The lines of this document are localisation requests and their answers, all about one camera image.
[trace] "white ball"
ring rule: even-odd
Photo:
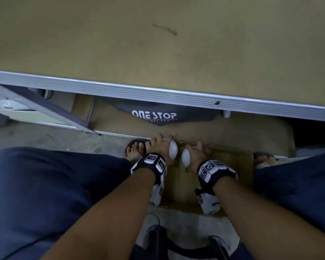
[[[187,149],[182,152],[182,163],[185,168],[190,164],[190,153]]]
[[[174,160],[178,153],[178,147],[174,140],[170,143],[170,158]]]

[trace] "wrist tracker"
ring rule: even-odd
[[[220,178],[230,176],[237,179],[233,169],[217,160],[202,162],[198,167],[198,175],[201,188],[211,195],[215,195],[212,188]]]
[[[131,174],[139,168],[148,168],[151,169],[155,174],[155,183],[160,186],[164,182],[167,174],[167,166],[164,161],[164,158],[157,153],[149,153],[145,157],[139,159],[139,161],[131,168]]]

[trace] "concrete floor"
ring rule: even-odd
[[[29,146],[121,157],[131,140],[15,121],[9,121],[6,126],[0,127],[0,149]],[[148,212],[160,218],[160,223],[167,228],[170,239],[179,246],[189,249],[205,246],[208,245],[209,235],[217,235],[229,245],[229,252],[237,248],[239,238],[227,218],[198,216],[156,207],[149,207]],[[154,224],[157,224],[156,217],[147,215],[137,239],[138,244],[142,244],[146,229]],[[187,259],[171,252],[169,256],[171,260]]]

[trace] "hand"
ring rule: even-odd
[[[166,140],[163,140],[161,133],[158,134],[157,139],[151,139],[151,141],[146,141],[146,149],[148,153],[160,154],[167,166],[171,166],[173,161],[170,158],[170,143],[173,140],[173,136],[169,135]]]
[[[199,165],[204,161],[208,161],[210,157],[205,153],[200,140],[197,141],[195,148],[193,148],[190,144],[186,144],[185,147],[190,154],[190,164],[188,167],[186,167],[185,171],[187,173],[197,174]]]

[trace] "forearm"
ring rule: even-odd
[[[213,190],[255,259],[325,259],[325,234],[296,214],[231,177],[222,177]]]
[[[42,259],[129,259],[154,182],[151,170],[135,171],[84,214]]]

